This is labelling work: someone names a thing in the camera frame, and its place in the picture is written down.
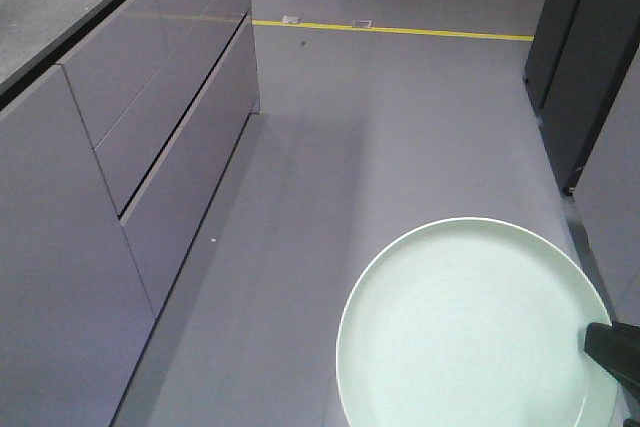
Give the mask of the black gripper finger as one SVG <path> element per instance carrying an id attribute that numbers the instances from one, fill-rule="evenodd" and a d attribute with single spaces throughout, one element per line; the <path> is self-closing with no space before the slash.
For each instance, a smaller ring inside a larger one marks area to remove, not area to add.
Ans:
<path id="1" fill-rule="evenodd" d="M 584 351 L 632 397 L 639 396 L 639 327 L 613 322 L 587 326 Z"/>

